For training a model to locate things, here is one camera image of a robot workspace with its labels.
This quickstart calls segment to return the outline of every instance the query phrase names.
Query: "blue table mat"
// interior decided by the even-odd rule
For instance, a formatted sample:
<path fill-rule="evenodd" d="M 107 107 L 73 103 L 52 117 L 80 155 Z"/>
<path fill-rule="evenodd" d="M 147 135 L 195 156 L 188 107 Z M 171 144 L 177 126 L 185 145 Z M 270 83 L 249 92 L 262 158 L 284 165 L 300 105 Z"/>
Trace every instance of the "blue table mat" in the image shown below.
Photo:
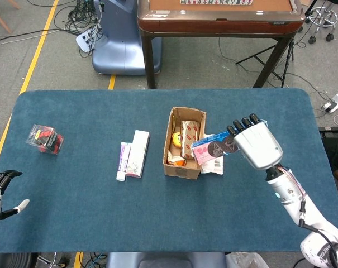
<path fill-rule="evenodd" d="M 0 171 L 23 175 L 3 198 L 19 215 L 0 222 L 0 252 L 298 251 L 298 228 L 264 171 L 238 152 L 224 175 L 168 177 L 162 165 L 173 107 L 207 112 L 206 133 L 256 113 L 323 215 L 338 227 L 338 194 L 308 95 L 300 89 L 36 91 L 16 102 Z M 64 136 L 58 156 L 25 141 L 33 124 Z M 120 142 L 150 131 L 141 179 L 116 180 Z"/>

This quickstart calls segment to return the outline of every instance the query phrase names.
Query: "clear plastic box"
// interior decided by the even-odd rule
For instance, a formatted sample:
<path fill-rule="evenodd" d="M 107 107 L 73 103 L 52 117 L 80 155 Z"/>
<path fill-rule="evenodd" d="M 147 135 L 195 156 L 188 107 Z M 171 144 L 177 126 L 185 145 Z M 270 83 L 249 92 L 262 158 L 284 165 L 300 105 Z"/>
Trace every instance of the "clear plastic box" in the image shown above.
<path fill-rule="evenodd" d="M 36 146 L 41 152 L 57 155 L 61 150 L 64 138 L 53 127 L 34 125 L 26 140 L 30 145 Z"/>

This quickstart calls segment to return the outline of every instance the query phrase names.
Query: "yellow floor line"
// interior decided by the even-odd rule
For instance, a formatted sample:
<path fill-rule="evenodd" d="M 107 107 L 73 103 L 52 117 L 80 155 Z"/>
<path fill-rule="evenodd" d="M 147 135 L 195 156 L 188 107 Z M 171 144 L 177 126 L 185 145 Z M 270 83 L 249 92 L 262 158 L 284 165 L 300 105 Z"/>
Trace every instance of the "yellow floor line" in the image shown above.
<path fill-rule="evenodd" d="M 54 0 L 53 6 L 56 6 L 58 4 L 58 1 L 59 0 Z M 55 14 L 55 10 L 56 10 L 56 7 L 52 7 L 51 8 L 51 11 L 50 11 L 50 13 L 48 15 L 48 18 L 47 18 L 47 21 L 46 21 L 46 25 L 45 25 L 45 28 L 44 28 L 44 31 L 42 32 L 42 34 L 47 33 L 47 30 L 50 28 L 51 21 L 53 19 L 54 14 Z M 23 84 L 22 84 L 22 87 L 21 87 L 19 95 L 27 90 L 28 84 L 30 82 L 32 73 L 34 72 L 34 68 L 36 66 L 37 60 L 39 59 L 42 47 L 43 47 L 44 42 L 45 42 L 45 39 L 46 39 L 46 35 L 42 35 L 41 39 L 39 41 L 39 44 L 37 45 L 37 49 L 36 49 L 36 52 L 34 54 L 34 57 L 32 58 L 31 65 L 30 65 L 30 67 L 29 67 L 29 69 L 27 71 L 27 74 L 26 74 L 26 77 L 25 77 L 25 81 L 23 81 Z M 3 132 L 1 140 L 0 140 L 0 154 L 1 154 L 1 151 L 2 151 L 2 146 L 3 146 L 3 144 L 5 142 L 5 139 L 6 139 L 6 134 L 7 134 L 7 131 L 8 131 L 8 126 L 9 126 L 10 119 L 7 121 L 6 128 L 5 128 L 4 132 Z"/>
<path fill-rule="evenodd" d="M 108 85 L 108 89 L 109 89 L 109 90 L 113 90 L 113 89 L 114 89 L 114 85 L 115 85 L 115 77 L 116 77 L 115 74 L 112 74 L 112 75 L 111 75 L 111 78 L 110 78 L 110 80 L 109 80 L 109 85 Z"/>
<path fill-rule="evenodd" d="M 80 262 L 83 259 L 83 252 L 77 252 L 75 254 L 74 265 L 73 268 L 81 268 Z"/>

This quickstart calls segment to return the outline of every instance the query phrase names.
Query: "plastic bag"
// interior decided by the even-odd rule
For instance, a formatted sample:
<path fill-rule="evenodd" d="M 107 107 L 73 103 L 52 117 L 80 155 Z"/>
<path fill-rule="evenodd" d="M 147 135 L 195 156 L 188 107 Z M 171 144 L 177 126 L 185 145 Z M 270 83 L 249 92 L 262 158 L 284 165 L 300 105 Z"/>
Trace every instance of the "plastic bag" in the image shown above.
<path fill-rule="evenodd" d="M 257 252 L 232 252 L 226 261 L 229 268 L 269 268 Z"/>

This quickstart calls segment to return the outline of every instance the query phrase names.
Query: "table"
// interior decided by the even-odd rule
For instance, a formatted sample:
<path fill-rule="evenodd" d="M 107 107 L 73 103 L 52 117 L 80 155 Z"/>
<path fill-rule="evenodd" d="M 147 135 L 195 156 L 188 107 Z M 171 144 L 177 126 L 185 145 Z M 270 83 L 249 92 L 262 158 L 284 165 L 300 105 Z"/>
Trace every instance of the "table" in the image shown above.
<path fill-rule="evenodd" d="M 179 0 L 139 0 L 147 86 L 155 89 L 151 39 L 158 36 L 251 37 L 277 40 L 254 88 L 261 88 L 305 19 L 299 0 L 253 0 L 250 6 L 180 4 Z"/>
<path fill-rule="evenodd" d="M 240 153 L 225 157 L 223 176 L 164 175 L 166 124 L 179 106 L 206 111 L 206 133 L 252 112 L 268 120 L 282 163 L 338 227 L 336 187 L 302 90 L 36 91 L 19 96 L 0 156 L 0 170 L 23 172 L 3 209 L 30 199 L 0 223 L 0 252 L 298 251 L 308 232 Z M 34 123 L 64 136 L 58 156 L 25 142 Z M 119 182 L 120 142 L 135 129 L 150 131 L 144 172 Z"/>

